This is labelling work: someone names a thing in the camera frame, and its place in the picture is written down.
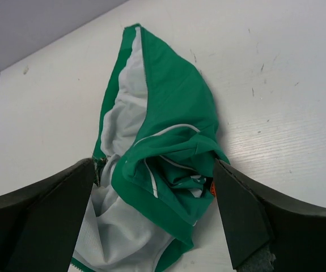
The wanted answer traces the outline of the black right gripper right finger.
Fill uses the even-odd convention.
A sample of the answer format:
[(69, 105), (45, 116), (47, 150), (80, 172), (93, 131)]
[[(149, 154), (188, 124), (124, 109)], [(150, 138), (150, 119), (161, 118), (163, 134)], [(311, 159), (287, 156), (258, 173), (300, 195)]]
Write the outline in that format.
[(222, 160), (213, 181), (232, 268), (326, 271), (326, 208), (300, 201)]

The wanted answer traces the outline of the green kids varsity jacket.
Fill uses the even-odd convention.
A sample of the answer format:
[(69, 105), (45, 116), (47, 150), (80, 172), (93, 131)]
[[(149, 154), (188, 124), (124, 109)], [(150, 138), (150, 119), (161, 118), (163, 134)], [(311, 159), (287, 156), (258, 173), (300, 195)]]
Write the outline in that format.
[(218, 127), (196, 67), (140, 24), (126, 27), (71, 263), (81, 271), (164, 271), (191, 250), (214, 198), (214, 163), (226, 160)]

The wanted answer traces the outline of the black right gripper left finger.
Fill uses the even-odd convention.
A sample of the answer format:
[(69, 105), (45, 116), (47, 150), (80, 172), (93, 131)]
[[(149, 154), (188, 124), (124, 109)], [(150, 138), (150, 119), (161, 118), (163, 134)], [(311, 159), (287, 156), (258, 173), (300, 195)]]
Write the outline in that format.
[(95, 179), (83, 159), (0, 196), (0, 271), (68, 271)]

